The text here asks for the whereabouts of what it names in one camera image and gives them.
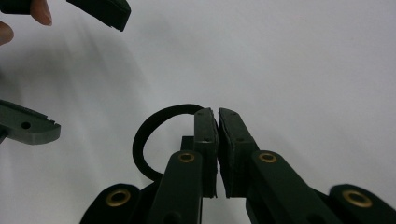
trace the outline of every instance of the brass insert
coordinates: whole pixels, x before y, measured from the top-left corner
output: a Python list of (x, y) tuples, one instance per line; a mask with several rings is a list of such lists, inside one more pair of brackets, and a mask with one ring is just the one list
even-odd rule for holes
[(352, 203), (358, 207), (368, 208), (373, 205), (373, 202), (366, 195), (354, 189), (344, 190), (343, 196), (349, 203)]
[(260, 154), (259, 159), (265, 162), (276, 162), (276, 156), (269, 152), (263, 152)]
[(178, 159), (182, 162), (191, 162), (195, 159), (195, 157), (193, 154), (186, 152), (178, 155)]
[(116, 189), (106, 197), (106, 203), (110, 207), (118, 207), (127, 203), (131, 199), (131, 193), (128, 189)]

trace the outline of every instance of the human hand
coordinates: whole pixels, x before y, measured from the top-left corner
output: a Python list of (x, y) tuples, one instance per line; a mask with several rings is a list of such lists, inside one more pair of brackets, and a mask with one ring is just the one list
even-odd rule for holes
[[(32, 0), (30, 14), (39, 23), (47, 26), (52, 25), (52, 17), (47, 0)], [(0, 45), (8, 43), (13, 37), (14, 32), (11, 27), (0, 21)]]

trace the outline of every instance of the rubber ring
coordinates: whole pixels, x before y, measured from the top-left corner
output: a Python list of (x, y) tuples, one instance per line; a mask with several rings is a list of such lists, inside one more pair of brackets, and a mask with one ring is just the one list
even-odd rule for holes
[(149, 136), (158, 127), (160, 127), (161, 124), (163, 124), (170, 118), (182, 114), (193, 115), (201, 109), (203, 109), (203, 107), (199, 105), (174, 105), (158, 111), (143, 122), (143, 124), (137, 130), (136, 135), (134, 136), (134, 143), (132, 146), (134, 163), (143, 175), (153, 181), (160, 179), (163, 176), (163, 174), (152, 169), (147, 164), (144, 158), (143, 149), (149, 139)]

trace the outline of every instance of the white backdrop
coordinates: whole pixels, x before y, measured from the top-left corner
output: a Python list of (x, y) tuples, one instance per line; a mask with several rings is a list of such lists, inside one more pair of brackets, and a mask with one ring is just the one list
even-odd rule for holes
[[(350, 183), (396, 207), (395, 1), (129, 3), (122, 33), (65, 1), (49, 0), (50, 28), (0, 15), (15, 32), (0, 47), (0, 98), (62, 125), (47, 145), (0, 145), (0, 223), (79, 223), (103, 189), (142, 189), (134, 134), (184, 103), (237, 111), (315, 189)], [(166, 122), (148, 163), (163, 171), (192, 128)], [(248, 223), (218, 182), (203, 223)]]

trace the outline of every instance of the black ring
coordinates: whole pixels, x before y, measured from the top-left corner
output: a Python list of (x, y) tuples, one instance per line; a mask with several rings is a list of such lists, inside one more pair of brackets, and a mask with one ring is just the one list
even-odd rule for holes
[(161, 124), (169, 120), (170, 118), (182, 115), (182, 114), (195, 114), (198, 110), (203, 109), (199, 105), (174, 105), (158, 111), (151, 115), (148, 119), (143, 122), (139, 130), (137, 130), (134, 136), (134, 144), (132, 146), (132, 155), (134, 157), (134, 163), (136, 164), (139, 171), (147, 178), (155, 181), (163, 176), (163, 174), (153, 170), (145, 161), (143, 156), (143, 148), (149, 139), (149, 136), (158, 128)]

